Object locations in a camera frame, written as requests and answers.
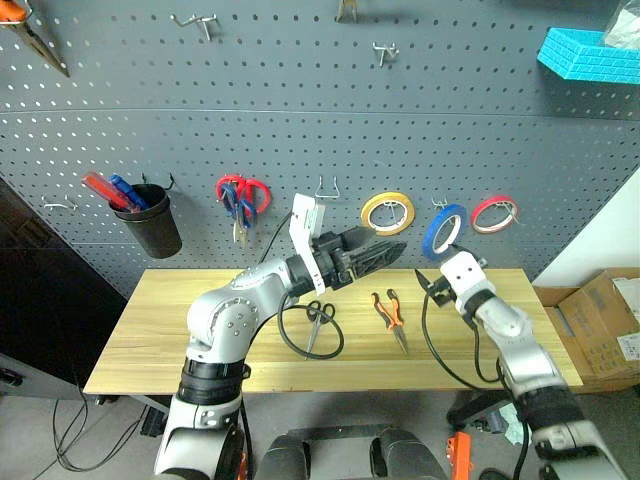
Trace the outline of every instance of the blue object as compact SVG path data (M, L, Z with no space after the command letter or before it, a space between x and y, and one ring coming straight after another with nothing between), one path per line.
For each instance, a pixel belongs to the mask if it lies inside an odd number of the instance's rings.
M437 247L434 244L436 242L436 237L438 236L438 232L443 227L443 225L447 223L447 221L452 217L460 217L459 227L454 226L453 227L454 230L452 230L451 232L454 238L448 238L447 240L450 240L450 241L445 241L444 244ZM431 222L431 225L427 227L427 231L424 234L424 239L422 240L422 253L424 254L424 256L427 257L429 260L438 260L442 258L446 254L447 250L449 249L449 245L454 243L456 239L459 238L460 235L464 233L466 219L467 219L467 211L464 209L462 205L458 205L457 203L452 203L451 205L447 205L445 208L440 210L436 215L436 218L434 218L433 222ZM439 253L436 252L436 248L439 249L445 244L446 244L446 248L444 248L442 252L439 252Z
M222 190L222 204L231 214L231 218L235 220L239 212L244 228L253 227L258 217L258 211L253 203L244 198L239 198L238 192L230 183L220 185L220 190Z
M109 177L109 182L111 182L111 185L113 185L127 197L129 197L129 200L140 207L141 210L146 210L147 208L149 208L149 204L145 202L144 198L138 195L133 187L125 182L120 175L111 175Z
M640 85L640 50L604 47L604 32L552 28L538 61L566 80Z

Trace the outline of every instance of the gray floor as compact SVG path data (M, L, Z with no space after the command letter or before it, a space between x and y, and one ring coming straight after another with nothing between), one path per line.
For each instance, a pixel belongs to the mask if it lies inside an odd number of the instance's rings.
M634 392L579 398L629 479L640 478L640 401ZM392 423L414 432L448 472L444 450L450 430L445 413L453 399L454 394L448 392L290 393L248 395L246 403L257 459L274 437L289 429ZM59 424L66 425L79 405L74 401L61 402ZM0 480L30 480L55 458L51 440L52 410L51 400L0 398ZM69 456L80 465L95 463L141 410L142 405L130 398L121 398L103 407L92 405L82 441ZM519 446L512 446L502 435L478 431L472 434L475 465L472 480L488 466L509 472L513 469ZM117 457L99 470L70 473L55 465L40 478L151 479L159 442L159 438L136 434ZM312 479L368 477L369 443L368 438L313 443ZM530 450L521 478L538 478L540 465Z

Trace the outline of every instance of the black cup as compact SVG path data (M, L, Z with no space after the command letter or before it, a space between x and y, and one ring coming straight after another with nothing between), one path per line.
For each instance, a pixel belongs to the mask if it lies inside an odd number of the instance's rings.
M138 243L153 258L168 258L182 248L182 239L171 214L167 192L160 185L141 183L133 189L149 205L141 212L123 212L109 204L116 217L121 219Z

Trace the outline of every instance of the gray pegboard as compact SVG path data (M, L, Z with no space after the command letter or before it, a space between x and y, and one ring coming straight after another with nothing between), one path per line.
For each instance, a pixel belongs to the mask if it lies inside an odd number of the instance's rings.
M357 24L334 21L337 3L40 1L72 78L1 31L1 104L640 118L637 86L567 82L536 62L548 27L602 30L617 2L360 0ZM212 43L169 20L214 12ZM381 69L372 42L400 55Z
M320 173L325 184L337 175L343 194L327 202L326 229L358 224L380 191L412 198L398 267L428 265L420 243L432 197L470 211L510 193L521 224L468 232L464 244L533 278L638 166L640 89L567 82L535 60L548 27L602 29L615 4L361 0L358 24L336 24L335 0L200 0L189 10L34 0L72 78L0 30L0 176L125 295L144 268L253 264ZM211 43L169 20L214 12ZM396 42L393 64L377 66L374 41ZM147 257L81 185L88 170L163 185L173 173L182 251ZM256 176L274 194L247 253L213 195L225 173ZM42 194L80 208L49 212ZM291 252L285 233L273 255Z

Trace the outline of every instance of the white wall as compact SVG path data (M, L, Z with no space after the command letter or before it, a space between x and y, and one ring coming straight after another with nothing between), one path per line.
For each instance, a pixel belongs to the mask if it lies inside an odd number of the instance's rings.
M533 284L580 286L607 267L640 267L640 170Z

